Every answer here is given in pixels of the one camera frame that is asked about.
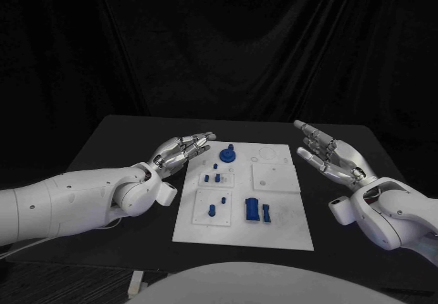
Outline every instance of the blue object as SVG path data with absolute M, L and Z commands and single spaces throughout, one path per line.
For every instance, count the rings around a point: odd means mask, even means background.
M 245 200 L 245 204 L 247 204 L 247 219 L 261 220 L 261 216 L 258 215 L 258 199 L 248 198 Z
M 217 215 L 217 207 L 215 207 L 215 205 L 211 205 L 211 210 L 209 210 L 208 214 L 212 217 Z
M 235 147 L 234 144 L 228 145 L 228 149 L 224 149 L 219 153 L 219 159 L 225 162 L 225 163 L 231 163 L 235 160 Z
M 271 223 L 270 205 L 267 205 L 267 204 L 263 204 L 263 221 L 266 223 Z

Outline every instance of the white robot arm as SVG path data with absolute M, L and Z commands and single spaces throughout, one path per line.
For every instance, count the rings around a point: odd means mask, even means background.
M 329 203 L 342 225 L 358 222 L 369 239 L 387 250 L 399 247 L 417 251 L 438 266 L 438 199 L 430 199 L 407 184 L 378 178 L 358 150 L 309 124 L 296 120 L 306 134 L 297 149 L 320 173 L 353 191 Z
M 100 228 L 116 219 L 143 214 L 155 201 L 169 206 L 178 190 L 162 179 L 209 150 L 212 140 L 212 132 L 175 137 L 162 144 L 149 163 L 70 172 L 0 191 L 0 246 Z

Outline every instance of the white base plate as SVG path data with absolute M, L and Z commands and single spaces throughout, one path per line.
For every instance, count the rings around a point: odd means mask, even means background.
M 232 144 L 237 154 L 232 163 L 219 159 L 228 142 L 211 142 L 211 150 L 189 161 L 173 241 L 313 250 L 290 147 L 284 144 Z M 227 177 L 218 183 L 217 174 Z M 209 190 L 208 202 L 205 199 L 199 202 L 199 190 Z M 227 193 L 231 198 L 222 204 L 219 198 Z M 258 199 L 260 222 L 245 219 L 247 198 Z M 214 217 L 208 215 L 212 204 Z M 263 204 L 270 205 L 271 223 L 263 221 Z

